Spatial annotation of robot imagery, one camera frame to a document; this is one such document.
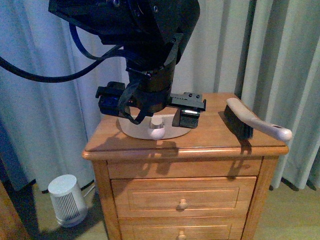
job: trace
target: electrical cord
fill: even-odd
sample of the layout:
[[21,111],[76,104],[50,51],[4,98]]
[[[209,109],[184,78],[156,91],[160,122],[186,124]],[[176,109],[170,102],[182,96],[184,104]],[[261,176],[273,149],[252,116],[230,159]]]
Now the electrical cord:
[[83,197],[85,198],[86,196],[88,196],[88,194],[96,187],[95,184],[93,184],[93,186],[83,195]]
[[69,23],[69,29],[70,29],[70,33],[71,33],[73,42],[75,43],[76,47],[79,49],[79,51],[83,55],[85,55],[88,59],[92,59],[92,60],[104,60],[105,59],[105,57],[102,57],[102,56],[93,56],[85,49],[85,47],[81,43],[81,40],[80,40],[78,32],[77,32],[77,27],[75,25]]
[[92,71],[95,67],[97,67],[99,64],[101,64],[105,59],[112,58],[112,57],[123,57],[123,58],[129,59],[129,60],[135,62],[136,64],[138,64],[140,66],[143,66],[145,64],[145,61],[137,58],[137,56],[135,54],[128,52],[126,50],[119,49],[121,47],[122,47],[122,45],[114,46],[112,49],[110,49],[108,52],[106,52],[102,56],[103,59],[96,60],[94,63],[87,66],[85,69],[83,69],[79,72],[76,72],[74,74],[67,75],[67,76],[41,76],[41,75],[29,73],[27,71],[24,71],[14,65],[12,65],[11,63],[9,63],[5,59],[3,59],[1,56],[0,56],[0,67],[6,69],[7,71],[9,71],[19,77],[22,77],[22,78],[25,78],[28,80],[32,80],[35,82],[39,82],[39,83],[64,83],[64,82],[78,79],[78,78],[86,75],[87,73]]
[[[81,40],[79,38],[78,32],[77,32],[77,27],[75,25],[73,25],[72,23],[69,23],[69,29],[70,29],[70,33],[72,36],[72,39],[76,45],[76,47],[79,49],[79,51],[86,56],[88,59],[92,59],[92,60],[104,60],[106,59],[106,56],[93,56],[92,54],[90,54],[86,48],[84,47],[84,45],[81,43]],[[140,66],[145,66],[147,64],[147,61],[144,60],[143,58],[141,58],[139,55],[133,53],[133,52],[129,52],[126,51],[124,52],[124,58],[133,61],[134,63],[140,65]]]

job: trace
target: floor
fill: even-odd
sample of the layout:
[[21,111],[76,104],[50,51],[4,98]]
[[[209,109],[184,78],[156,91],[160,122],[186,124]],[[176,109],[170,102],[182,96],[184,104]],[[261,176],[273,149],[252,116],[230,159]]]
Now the floor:
[[[85,194],[90,187],[83,190]],[[99,197],[93,190],[85,201],[86,219],[78,226],[58,226],[49,194],[37,185],[20,192],[7,190],[29,234],[35,240],[108,240]],[[320,190],[309,187],[294,191],[284,183],[268,192],[254,240],[320,239]]]

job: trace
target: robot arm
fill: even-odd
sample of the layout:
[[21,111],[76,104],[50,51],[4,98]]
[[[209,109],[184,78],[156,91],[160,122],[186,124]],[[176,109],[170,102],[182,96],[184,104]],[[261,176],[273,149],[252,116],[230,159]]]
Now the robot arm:
[[[175,66],[180,61],[200,15],[197,0],[49,0],[49,11],[70,24],[72,38],[88,58],[84,70],[63,77],[25,72],[0,57],[0,66],[29,80],[60,83],[79,78],[110,57],[125,57],[129,84],[109,82],[96,98],[103,114],[129,119],[138,125],[165,107],[177,108],[172,125],[196,128],[206,110],[201,94],[171,94]],[[98,35],[104,45],[116,45],[102,57],[89,54],[76,27]],[[136,119],[129,107],[140,109]]]

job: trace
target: nightstand top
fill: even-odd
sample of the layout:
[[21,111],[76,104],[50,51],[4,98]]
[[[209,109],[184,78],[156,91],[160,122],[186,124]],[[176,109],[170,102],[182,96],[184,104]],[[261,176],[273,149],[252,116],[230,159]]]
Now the nightstand top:
[[[165,140],[142,140],[125,135],[115,116],[105,116],[82,156],[92,161],[277,156],[288,152],[288,147],[258,130],[250,140],[238,140],[229,130],[224,117],[226,100],[233,93],[205,93],[206,112],[201,113],[198,127],[186,135]],[[174,114],[167,107],[158,114]]]

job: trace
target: wooden furniture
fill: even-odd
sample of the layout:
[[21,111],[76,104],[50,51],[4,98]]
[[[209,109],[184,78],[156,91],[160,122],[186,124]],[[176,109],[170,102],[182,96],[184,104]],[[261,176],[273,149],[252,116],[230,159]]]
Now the wooden furniture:
[[30,240],[6,189],[0,181],[0,239]]
[[[285,143],[238,140],[223,112],[231,93],[204,94],[196,129],[140,140],[105,116],[85,147],[110,240],[251,240]],[[172,114],[166,108],[160,114]]]

